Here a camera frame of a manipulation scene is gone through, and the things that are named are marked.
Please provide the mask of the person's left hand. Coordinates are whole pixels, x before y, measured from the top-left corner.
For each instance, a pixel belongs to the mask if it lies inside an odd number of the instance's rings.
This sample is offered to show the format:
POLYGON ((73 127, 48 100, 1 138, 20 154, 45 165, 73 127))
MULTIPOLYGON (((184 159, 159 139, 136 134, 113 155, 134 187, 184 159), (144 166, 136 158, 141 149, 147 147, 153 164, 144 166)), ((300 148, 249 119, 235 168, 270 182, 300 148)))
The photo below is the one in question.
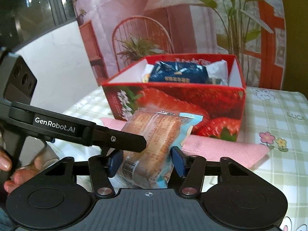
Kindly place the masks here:
POLYGON ((21 152, 21 166, 13 169, 13 163, 5 153, 6 144, 1 138, 1 172, 12 172, 8 180, 1 184, 1 188, 10 194, 17 187, 31 179, 41 171, 59 161, 59 157, 47 142, 27 137, 21 152))

